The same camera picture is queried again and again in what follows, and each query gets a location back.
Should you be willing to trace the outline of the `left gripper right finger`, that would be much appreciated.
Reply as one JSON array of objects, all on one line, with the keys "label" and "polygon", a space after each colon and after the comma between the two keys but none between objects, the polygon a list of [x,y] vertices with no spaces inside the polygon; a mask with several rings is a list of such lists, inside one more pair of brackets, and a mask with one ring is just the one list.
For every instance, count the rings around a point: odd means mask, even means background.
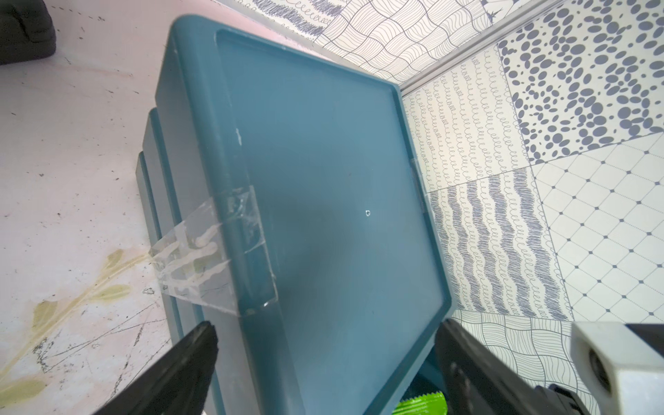
[{"label": "left gripper right finger", "polygon": [[579,396],[561,386],[531,387],[463,326],[447,319],[435,336],[449,414],[587,414]]}]

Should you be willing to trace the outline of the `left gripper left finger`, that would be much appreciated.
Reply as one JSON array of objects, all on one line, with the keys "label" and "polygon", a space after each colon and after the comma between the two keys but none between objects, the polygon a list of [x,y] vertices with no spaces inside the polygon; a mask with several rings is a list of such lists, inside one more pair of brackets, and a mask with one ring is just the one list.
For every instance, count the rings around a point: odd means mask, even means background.
[{"label": "left gripper left finger", "polygon": [[214,373],[218,337],[199,323],[97,415],[201,414]]}]

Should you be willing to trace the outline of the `teal plastic drawer cabinet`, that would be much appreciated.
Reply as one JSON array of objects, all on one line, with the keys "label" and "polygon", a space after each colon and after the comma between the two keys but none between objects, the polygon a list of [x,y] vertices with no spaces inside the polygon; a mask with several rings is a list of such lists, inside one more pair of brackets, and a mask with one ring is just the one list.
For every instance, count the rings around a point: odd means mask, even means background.
[{"label": "teal plastic drawer cabinet", "polygon": [[169,29],[136,169],[209,414],[389,414],[449,315],[399,88],[220,24]]}]

